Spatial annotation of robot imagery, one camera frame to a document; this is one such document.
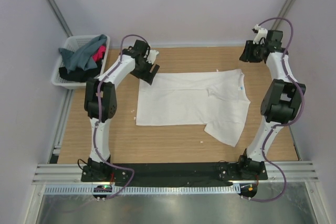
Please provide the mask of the white t shirt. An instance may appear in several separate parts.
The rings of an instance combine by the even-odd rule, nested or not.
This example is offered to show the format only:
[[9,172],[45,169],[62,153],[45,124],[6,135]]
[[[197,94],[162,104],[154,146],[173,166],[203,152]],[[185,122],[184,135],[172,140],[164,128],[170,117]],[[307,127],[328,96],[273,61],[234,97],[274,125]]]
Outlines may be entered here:
[[158,73],[152,84],[139,84],[136,125],[204,125],[207,134],[235,147],[250,105],[244,76],[241,69]]

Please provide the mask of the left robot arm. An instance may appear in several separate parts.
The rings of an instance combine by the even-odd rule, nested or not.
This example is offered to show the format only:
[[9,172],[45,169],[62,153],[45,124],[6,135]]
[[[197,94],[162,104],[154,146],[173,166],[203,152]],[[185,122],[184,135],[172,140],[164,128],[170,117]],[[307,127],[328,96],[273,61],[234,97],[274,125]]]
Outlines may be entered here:
[[87,81],[84,109],[90,119],[92,146],[82,168],[82,182],[106,182],[111,178],[115,168],[110,163],[109,131],[117,111],[117,87],[129,74],[152,84],[160,68],[155,64],[158,55],[147,42],[136,40],[133,46],[122,49],[106,72]]

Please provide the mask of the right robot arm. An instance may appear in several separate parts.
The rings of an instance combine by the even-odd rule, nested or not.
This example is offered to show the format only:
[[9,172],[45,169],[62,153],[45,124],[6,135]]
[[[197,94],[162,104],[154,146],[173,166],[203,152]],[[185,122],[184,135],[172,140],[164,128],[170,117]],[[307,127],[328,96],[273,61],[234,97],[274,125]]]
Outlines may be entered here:
[[290,69],[289,56],[281,42],[283,33],[259,26],[253,31],[256,36],[246,42],[240,61],[264,62],[272,82],[260,106],[261,123],[257,134],[238,160],[236,172],[243,180],[265,175],[269,148],[279,131],[295,121],[306,91],[306,86],[297,81]]

